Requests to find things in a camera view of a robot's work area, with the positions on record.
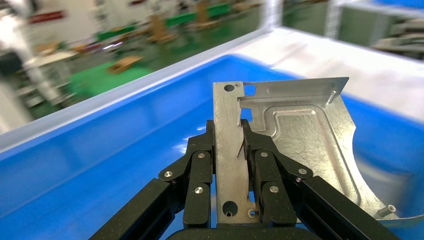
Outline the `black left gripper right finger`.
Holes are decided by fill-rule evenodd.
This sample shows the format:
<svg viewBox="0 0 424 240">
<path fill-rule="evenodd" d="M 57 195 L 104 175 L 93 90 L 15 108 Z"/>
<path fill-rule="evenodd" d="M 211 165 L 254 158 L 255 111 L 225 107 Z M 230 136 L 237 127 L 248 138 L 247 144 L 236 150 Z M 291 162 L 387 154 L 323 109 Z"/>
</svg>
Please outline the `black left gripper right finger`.
<svg viewBox="0 0 424 240">
<path fill-rule="evenodd" d="M 299 240 L 395 240 L 397 236 L 241 120 L 260 222 Z"/>
</svg>

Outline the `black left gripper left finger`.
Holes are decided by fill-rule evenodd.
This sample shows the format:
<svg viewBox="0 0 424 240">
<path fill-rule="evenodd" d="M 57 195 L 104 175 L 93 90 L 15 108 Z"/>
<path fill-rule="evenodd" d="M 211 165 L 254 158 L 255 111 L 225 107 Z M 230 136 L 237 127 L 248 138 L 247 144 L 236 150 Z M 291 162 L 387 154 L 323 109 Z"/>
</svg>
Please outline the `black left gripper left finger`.
<svg viewBox="0 0 424 240">
<path fill-rule="evenodd" d="M 211 227 L 214 147 L 214 122 L 208 120 L 205 133 L 188 139 L 186 153 L 147 183 L 91 239 L 158 240 L 179 212 L 183 212 L 183 229 L 168 239 L 199 239 L 188 231 Z"/>
</svg>

